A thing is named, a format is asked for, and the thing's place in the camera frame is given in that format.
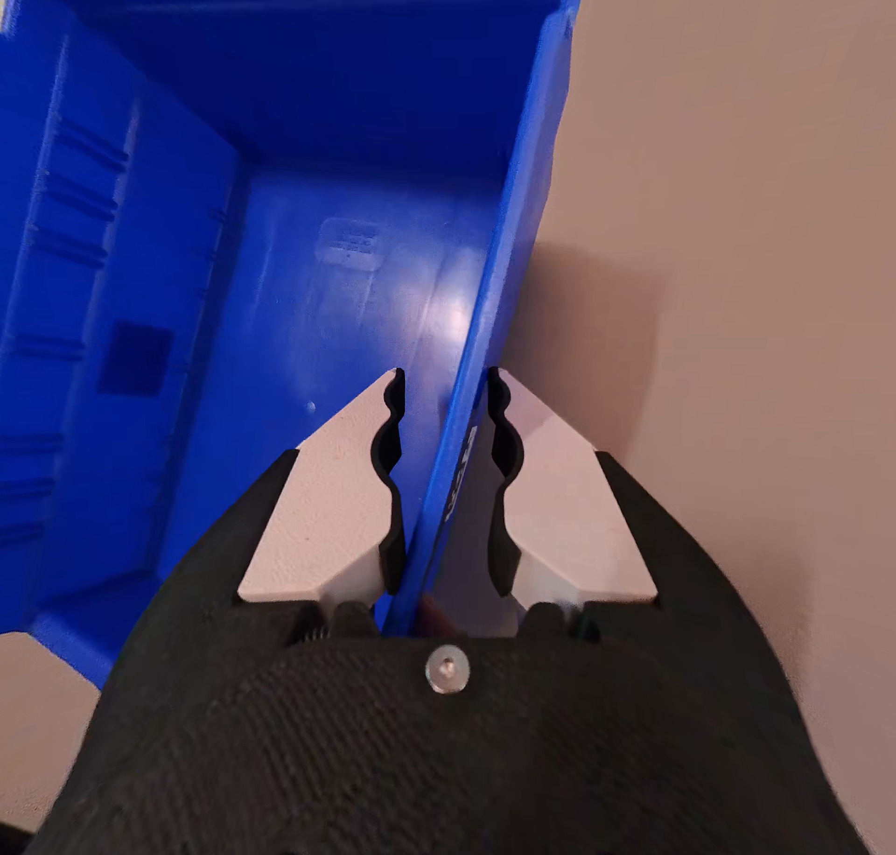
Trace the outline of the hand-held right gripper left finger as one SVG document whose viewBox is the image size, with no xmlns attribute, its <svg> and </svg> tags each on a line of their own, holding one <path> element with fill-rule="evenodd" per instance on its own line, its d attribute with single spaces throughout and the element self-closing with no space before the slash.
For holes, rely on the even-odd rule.
<svg viewBox="0 0 896 855">
<path fill-rule="evenodd" d="M 296 450 L 238 587 L 247 603 L 373 605 L 398 591 L 407 562 L 400 493 L 405 373 L 393 368 Z"/>
</svg>

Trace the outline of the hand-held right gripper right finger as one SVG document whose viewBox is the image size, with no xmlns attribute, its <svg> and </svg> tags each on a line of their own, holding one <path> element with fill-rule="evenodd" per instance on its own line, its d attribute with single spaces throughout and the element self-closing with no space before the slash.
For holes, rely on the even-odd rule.
<svg viewBox="0 0 896 855">
<path fill-rule="evenodd" d="M 502 475 L 487 539 L 498 595 L 554 603 L 652 603 L 658 590 L 598 451 L 502 368 L 489 368 L 491 458 Z"/>
</svg>

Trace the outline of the blue plastic bin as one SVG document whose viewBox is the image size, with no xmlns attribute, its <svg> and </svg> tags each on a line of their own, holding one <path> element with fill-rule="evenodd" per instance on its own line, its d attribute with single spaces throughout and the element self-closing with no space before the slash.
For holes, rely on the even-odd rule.
<svg viewBox="0 0 896 855">
<path fill-rule="evenodd" d="M 409 631 L 550 188 L 581 0 L 2 0 L 2 632 L 102 688 L 389 368 Z"/>
</svg>

